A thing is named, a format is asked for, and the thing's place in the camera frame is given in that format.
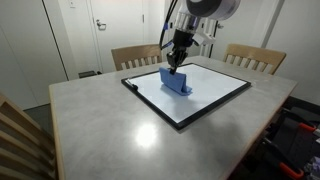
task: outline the table edge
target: table edge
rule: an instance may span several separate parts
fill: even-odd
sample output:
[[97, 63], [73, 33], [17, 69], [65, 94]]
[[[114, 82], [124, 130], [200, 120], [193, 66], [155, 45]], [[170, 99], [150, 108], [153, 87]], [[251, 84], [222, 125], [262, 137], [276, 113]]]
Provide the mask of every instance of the table edge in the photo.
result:
[[64, 172], [64, 165], [63, 165], [63, 158], [62, 158], [62, 149], [61, 149], [61, 143], [60, 143], [60, 136], [58, 131], [58, 124], [57, 124], [57, 118], [55, 114], [55, 107], [54, 107], [54, 100], [52, 98], [52, 86], [49, 86], [49, 98], [50, 98], [50, 104], [51, 104], [51, 116], [52, 116], [52, 124], [53, 124], [53, 136], [54, 136], [54, 143], [55, 143], [55, 152], [56, 152], [56, 163], [57, 163], [57, 169], [58, 170], [58, 177], [59, 180], [65, 180], [65, 172]]

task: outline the chair back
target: chair back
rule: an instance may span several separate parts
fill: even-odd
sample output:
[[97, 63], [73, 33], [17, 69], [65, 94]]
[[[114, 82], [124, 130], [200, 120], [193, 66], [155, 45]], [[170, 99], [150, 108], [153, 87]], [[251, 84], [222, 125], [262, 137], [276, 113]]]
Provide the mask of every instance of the chair back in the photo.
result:
[[268, 74], [273, 75], [285, 57], [286, 53], [280, 51], [240, 44], [229, 44], [223, 61], [260, 72], [269, 69]]
[[0, 179], [56, 179], [53, 137], [0, 93]]
[[123, 70], [123, 63], [127, 69], [130, 69], [131, 67], [135, 68], [162, 62], [161, 50], [158, 44], [112, 49], [111, 52], [117, 71]]

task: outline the blue object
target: blue object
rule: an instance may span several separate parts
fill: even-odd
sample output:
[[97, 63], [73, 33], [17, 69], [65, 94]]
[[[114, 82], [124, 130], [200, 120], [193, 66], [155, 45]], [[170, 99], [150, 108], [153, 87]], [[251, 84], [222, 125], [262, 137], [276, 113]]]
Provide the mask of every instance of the blue object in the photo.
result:
[[191, 94], [191, 87], [186, 85], [187, 75], [176, 72], [174, 75], [170, 74], [169, 69], [166, 68], [159, 68], [161, 81], [164, 85], [168, 88], [174, 90], [181, 96], [187, 96]]
[[168, 23], [164, 23], [163, 29], [164, 29], [164, 30], [168, 30]]

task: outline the white door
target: white door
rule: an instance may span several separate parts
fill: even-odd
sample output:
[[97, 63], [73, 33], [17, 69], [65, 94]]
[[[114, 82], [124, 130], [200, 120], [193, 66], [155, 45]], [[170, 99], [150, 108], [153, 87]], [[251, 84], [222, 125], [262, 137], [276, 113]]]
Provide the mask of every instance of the white door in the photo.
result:
[[142, 0], [91, 0], [101, 68], [104, 73], [115, 71], [111, 49], [143, 44], [142, 3]]
[[37, 105], [48, 104], [49, 85], [67, 81], [67, 76], [43, 2], [1, 0], [0, 27], [1, 38], [6, 40], [0, 41], [1, 47], [5, 47], [1, 49], [5, 53], [0, 53], [1, 75], [4, 75], [0, 79], [0, 91], [16, 99], [15, 103], [23, 109], [35, 106], [30, 89]]

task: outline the white surface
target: white surface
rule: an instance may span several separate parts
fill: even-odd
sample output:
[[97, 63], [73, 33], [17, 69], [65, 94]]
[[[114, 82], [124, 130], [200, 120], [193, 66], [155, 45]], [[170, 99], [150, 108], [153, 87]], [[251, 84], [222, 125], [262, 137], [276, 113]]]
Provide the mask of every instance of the white surface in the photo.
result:
[[320, 105], [319, 7], [319, 0], [285, 1], [267, 44], [267, 48], [287, 53], [276, 75], [299, 82], [292, 96], [318, 105]]
[[139, 87], [138, 92], [141, 95], [176, 123], [246, 83], [193, 64], [179, 67], [177, 72], [187, 75], [187, 86], [192, 88], [189, 96], [180, 96], [163, 85], [159, 72], [130, 79], [132, 84]]
[[42, 1], [1, 0], [0, 26], [37, 104], [48, 104], [48, 86], [67, 78]]

